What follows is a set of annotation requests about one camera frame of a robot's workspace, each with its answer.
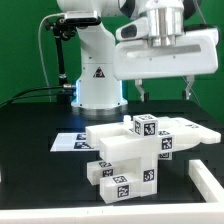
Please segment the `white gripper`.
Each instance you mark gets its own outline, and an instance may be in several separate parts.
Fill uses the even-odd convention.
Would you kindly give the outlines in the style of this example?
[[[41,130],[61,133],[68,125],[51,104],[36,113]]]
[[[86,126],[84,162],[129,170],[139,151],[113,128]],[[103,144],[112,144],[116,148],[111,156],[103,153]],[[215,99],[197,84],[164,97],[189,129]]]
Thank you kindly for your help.
[[[144,39],[125,41],[115,47],[113,69],[118,80],[135,80],[140,100],[145,101],[142,79],[186,76],[183,91],[189,100],[195,77],[218,69],[217,28],[186,32],[174,46],[151,47]]]

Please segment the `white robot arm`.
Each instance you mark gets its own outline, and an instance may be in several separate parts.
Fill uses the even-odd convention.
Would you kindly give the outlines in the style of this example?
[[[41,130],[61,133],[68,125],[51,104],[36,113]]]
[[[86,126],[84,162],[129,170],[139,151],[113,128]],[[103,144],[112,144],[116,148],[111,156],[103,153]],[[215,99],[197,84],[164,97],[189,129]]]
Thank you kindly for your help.
[[[85,114],[126,107],[122,82],[196,75],[218,69],[219,31],[186,30],[189,0],[57,0],[63,19],[80,38],[82,73],[71,106]]]

